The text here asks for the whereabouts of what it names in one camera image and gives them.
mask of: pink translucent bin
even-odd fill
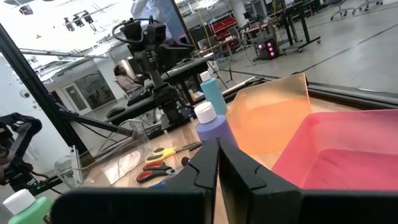
[[[398,110],[311,114],[272,171],[303,189],[398,190]]]

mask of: yellow-handled scissors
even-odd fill
[[[194,150],[201,146],[201,142],[195,142],[182,147],[164,148],[160,147],[153,151],[153,153],[145,160],[145,163],[163,161],[169,156],[184,150]]]

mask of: purple bottle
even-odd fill
[[[195,114],[199,120],[199,124],[195,129],[202,143],[205,143],[211,138],[219,138],[228,140],[235,146],[238,146],[225,116],[217,115],[210,102],[198,105],[195,108]]]

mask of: gray floor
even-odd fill
[[[346,6],[358,6],[363,1],[348,0]],[[262,61],[252,66],[245,51],[234,54],[238,59],[231,64],[235,71],[251,72],[263,75],[283,77],[293,72],[305,71],[311,82],[327,83],[341,86],[351,86],[374,91],[398,93],[394,88],[398,83],[397,59],[395,50],[398,50],[398,3],[375,6],[371,5],[369,12],[357,11],[355,16],[349,12],[344,18],[336,16],[330,21],[330,16],[336,8],[326,9],[307,19],[307,26],[311,37],[321,36],[320,45],[314,43],[304,48],[299,54],[296,51],[288,52],[272,61]],[[303,39],[300,23],[296,23],[298,36]],[[278,32],[285,37],[285,31]],[[249,58],[254,57],[254,52],[248,49]],[[221,69],[228,69],[228,63],[220,64]],[[220,71],[221,79],[229,87],[250,78],[250,75],[233,73],[233,81],[229,80],[229,73]],[[126,102],[113,102],[90,114],[89,117],[104,120],[105,114],[117,103],[125,105]],[[83,141],[89,146],[97,146],[103,142],[95,134],[85,128],[74,125]],[[56,187],[62,192],[67,188],[64,185]],[[12,190],[0,187],[0,201],[3,201]],[[57,195],[51,191],[42,195],[51,199]],[[7,223],[10,215],[0,206],[0,224]]]

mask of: white bottle cap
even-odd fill
[[[216,111],[210,102],[199,104],[197,107],[195,107],[194,111],[201,124],[209,123],[217,117]]]
[[[209,71],[202,72],[202,73],[200,74],[200,78],[201,78],[201,81],[202,81],[202,82],[211,79],[211,76],[210,76]]]
[[[17,215],[21,211],[29,208],[35,202],[36,198],[26,189],[18,192],[7,198],[2,204],[10,210],[13,215]]]

